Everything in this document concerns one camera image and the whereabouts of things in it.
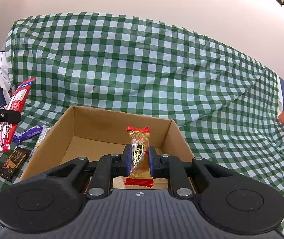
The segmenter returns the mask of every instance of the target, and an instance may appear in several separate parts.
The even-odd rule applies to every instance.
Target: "brown chocolate bar wrapper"
[[[12,177],[15,171],[21,166],[21,164],[28,158],[30,150],[16,147],[12,154],[5,161],[0,169],[0,176],[7,181],[12,182]]]

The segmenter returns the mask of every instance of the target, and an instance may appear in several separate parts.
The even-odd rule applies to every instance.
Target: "checkered tablecloth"
[[[70,105],[174,119],[195,156],[284,196],[278,76],[249,56],[162,22],[69,13],[15,22],[6,57],[13,87],[36,77],[17,132],[53,125]]]

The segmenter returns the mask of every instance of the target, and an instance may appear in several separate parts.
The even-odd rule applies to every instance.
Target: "white wall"
[[[20,18],[107,12],[160,20],[224,42],[284,79],[284,5],[276,0],[0,0],[0,48]]]

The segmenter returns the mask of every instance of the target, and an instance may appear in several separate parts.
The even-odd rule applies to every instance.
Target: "black circular cover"
[[[59,228],[74,219],[81,207],[79,193],[58,179],[17,183],[0,191],[0,223],[21,233]]]
[[[284,198],[280,193],[243,175],[211,181],[199,204],[210,222],[243,235],[273,230],[284,217]]]

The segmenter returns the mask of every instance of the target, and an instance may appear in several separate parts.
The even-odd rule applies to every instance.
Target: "snack package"
[[[38,140],[36,142],[36,145],[35,145],[35,147],[31,151],[31,156],[36,151],[36,149],[39,147],[39,145],[41,144],[42,140],[46,137],[46,135],[50,131],[50,129],[51,129],[51,127],[42,126],[42,131],[41,131],[41,133],[39,135],[39,138],[38,138]]]
[[[22,112],[24,103],[29,94],[31,85],[35,78],[27,80],[19,85],[15,93],[12,95],[7,110]],[[10,151],[10,144],[17,128],[17,123],[1,122],[0,124],[0,152]]]
[[[0,176],[12,182],[13,174],[28,158],[29,153],[30,150],[16,147],[0,169]]]
[[[149,172],[149,128],[128,127],[127,132],[132,144],[132,164],[125,185],[140,185],[151,188],[153,178]]]
[[[42,131],[42,127],[40,125],[36,125],[32,128],[29,128],[29,129],[21,132],[21,133],[18,133],[17,135],[14,135],[13,141],[17,145],[19,145],[19,144],[21,144],[21,142],[40,134],[41,131]]]

